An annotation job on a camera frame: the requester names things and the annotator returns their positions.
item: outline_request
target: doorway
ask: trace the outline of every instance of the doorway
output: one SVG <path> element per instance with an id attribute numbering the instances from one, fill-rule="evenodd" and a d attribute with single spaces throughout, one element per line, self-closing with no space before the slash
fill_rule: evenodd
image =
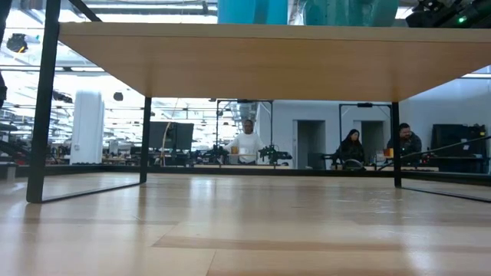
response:
<path id="1" fill-rule="evenodd" d="M 315 155 L 325 153 L 325 121 L 323 120 L 294 120 L 294 164 L 296 169 L 319 169 Z"/>
<path id="2" fill-rule="evenodd" d="M 378 150 L 383 150 L 384 145 L 384 122 L 383 121 L 361 121 L 360 141 L 365 151 L 365 164 L 369 164 Z"/>

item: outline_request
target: shelf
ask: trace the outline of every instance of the shelf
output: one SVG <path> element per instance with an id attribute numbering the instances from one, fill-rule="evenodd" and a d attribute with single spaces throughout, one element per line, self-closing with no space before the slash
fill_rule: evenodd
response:
<path id="1" fill-rule="evenodd" d="M 491 64 L 486 29 L 62 23 L 149 97 L 399 101 Z"/>

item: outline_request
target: white shirt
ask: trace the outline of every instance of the white shirt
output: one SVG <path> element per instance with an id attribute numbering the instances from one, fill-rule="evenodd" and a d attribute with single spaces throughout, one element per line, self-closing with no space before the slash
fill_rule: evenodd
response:
<path id="1" fill-rule="evenodd" d="M 239 156 L 239 160 L 244 163 L 256 161 L 257 152 L 265 147 L 261 138 L 256 133 L 240 133 L 230 144 L 224 146 L 223 149 L 230 152 L 233 146 L 239 148 L 239 154 L 246 154 L 246 156 Z"/>

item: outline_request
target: teal object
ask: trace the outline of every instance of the teal object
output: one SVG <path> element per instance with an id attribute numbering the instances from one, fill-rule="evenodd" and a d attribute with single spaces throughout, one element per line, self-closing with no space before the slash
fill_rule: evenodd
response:
<path id="1" fill-rule="evenodd" d="M 398 0 L 306 0 L 305 25 L 390 27 Z"/>
<path id="2" fill-rule="evenodd" d="M 219 0 L 219 24 L 288 23 L 288 0 Z"/>

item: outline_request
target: wooden floor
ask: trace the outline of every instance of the wooden floor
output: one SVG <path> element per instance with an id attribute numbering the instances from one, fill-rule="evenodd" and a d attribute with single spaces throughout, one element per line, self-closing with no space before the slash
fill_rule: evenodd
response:
<path id="1" fill-rule="evenodd" d="M 56 176 L 46 191 L 135 179 Z M 1 276 L 491 275 L 491 205 L 391 179 L 160 174 L 45 205 L 25 185 L 0 183 Z"/>

